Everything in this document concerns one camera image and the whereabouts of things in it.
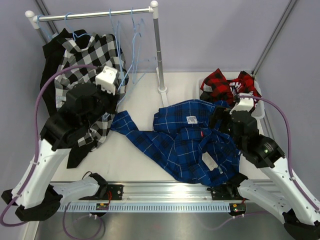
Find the blue hanger of red shirt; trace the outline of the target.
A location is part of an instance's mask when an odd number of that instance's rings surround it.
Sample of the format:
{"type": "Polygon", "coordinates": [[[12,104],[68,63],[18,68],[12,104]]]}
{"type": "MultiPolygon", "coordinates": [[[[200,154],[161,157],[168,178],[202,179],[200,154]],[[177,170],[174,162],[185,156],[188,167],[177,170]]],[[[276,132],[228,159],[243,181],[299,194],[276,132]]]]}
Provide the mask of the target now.
{"type": "Polygon", "coordinates": [[[118,63],[119,63],[119,69],[120,69],[120,78],[121,78],[121,84],[120,86],[123,84],[123,81],[125,80],[125,77],[124,77],[124,71],[123,71],[123,67],[122,67],[122,59],[121,59],[121,50],[120,50],[120,43],[118,41],[118,38],[117,38],[117,28],[114,27],[114,23],[113,23],[113,20],[112,20],[112,14],[111,14],[111,9],[109,9],[109,20],[111,22],[111,27],[112,27],[112,31],[113,31],[113,35],[115,37],[115,45],[116,45],[116,51],[117,51],[117,56],[118,56],[118,63]]]}

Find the blue plaid shirt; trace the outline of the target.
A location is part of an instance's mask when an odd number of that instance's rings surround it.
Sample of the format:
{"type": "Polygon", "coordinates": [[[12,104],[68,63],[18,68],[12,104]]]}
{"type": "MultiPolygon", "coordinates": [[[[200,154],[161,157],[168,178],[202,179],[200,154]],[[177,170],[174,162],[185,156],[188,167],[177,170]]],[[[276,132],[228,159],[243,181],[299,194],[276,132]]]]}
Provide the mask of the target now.
{"type": "Polygon", "coordinates": [[[115,115],[110,129],[127,137],[175,180],[217,187],[239,172],[241,152],[210,116],[225,101],[186,100],[154,114],[153,130],[139,130],[127,111],[115,115]]]}

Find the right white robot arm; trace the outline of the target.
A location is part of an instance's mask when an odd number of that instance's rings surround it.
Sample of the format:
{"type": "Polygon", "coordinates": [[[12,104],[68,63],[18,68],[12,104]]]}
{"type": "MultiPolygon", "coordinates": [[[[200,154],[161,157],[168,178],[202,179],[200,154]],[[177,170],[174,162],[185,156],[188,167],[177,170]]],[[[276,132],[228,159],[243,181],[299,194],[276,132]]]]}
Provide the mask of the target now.
{"type": "Polygon", "coordinates": [[[295,240],[318,240],[320,213],[295,185],[300,179],[289,170],[284,151],[273,139],[259,133],[257,120],[248,111],[219,105],[208,126],[230,135],[244,158],[267,175],[282,194],[278,197],[237,173],[226,183],[227,195],[251,200],[276,217],[295,240]]]}

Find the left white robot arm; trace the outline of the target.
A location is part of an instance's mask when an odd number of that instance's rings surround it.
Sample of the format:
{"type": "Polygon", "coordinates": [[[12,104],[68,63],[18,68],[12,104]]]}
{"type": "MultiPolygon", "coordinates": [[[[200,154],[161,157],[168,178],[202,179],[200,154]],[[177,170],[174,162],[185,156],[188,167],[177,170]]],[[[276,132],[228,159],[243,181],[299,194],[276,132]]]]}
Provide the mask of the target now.
{"type": "Polygon", "coordinates": [[[21,225],[45,221],[69,202],[101,200],[107,195],[108,183],[98,173],[61,186],[50,182],[62,160],[92,125],[105,113],[115,114],[119,98],[117,93],[92,83],[77,84],[66,93],[62,107],[48,118],[38,134],[34,159],[19,184],[1,195],[8,205],[17,206],[15,215],[21,225]]]}

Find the red black plaid shirt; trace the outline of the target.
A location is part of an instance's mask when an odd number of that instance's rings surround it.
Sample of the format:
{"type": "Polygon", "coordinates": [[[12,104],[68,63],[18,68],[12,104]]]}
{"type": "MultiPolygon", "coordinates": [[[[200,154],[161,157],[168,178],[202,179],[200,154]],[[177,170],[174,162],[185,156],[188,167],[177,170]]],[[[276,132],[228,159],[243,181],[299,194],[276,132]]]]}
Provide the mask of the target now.
{"type": "Polygon", "coordinates": [[[200,90],[201,100],[209,103],[225,101],[231,107],[235,105],[234,97],[241,93],[262,97],[255,87],[255,79],[250,74],[241,71],[237,78],[227,80],[219,68],[202,81],[200,90]]]}

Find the light blue wire hanger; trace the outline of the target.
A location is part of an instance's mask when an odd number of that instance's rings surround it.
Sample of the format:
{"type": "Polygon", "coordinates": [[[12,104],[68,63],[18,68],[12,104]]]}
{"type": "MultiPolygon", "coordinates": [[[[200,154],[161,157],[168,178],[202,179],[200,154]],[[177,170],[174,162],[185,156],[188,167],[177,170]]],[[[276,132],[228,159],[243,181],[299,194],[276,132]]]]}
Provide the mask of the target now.
{"type": "Polygon", "coordinates": [[[133,37],[132,37],[132,63],[131,70],[136,66],[140,58],[141,42],[142,42],[142,27],[144,26],[144,20],[141,18],[138,22],[135,22],[133,8],[131,9],[131,21],[133,25],[133,37]]]}

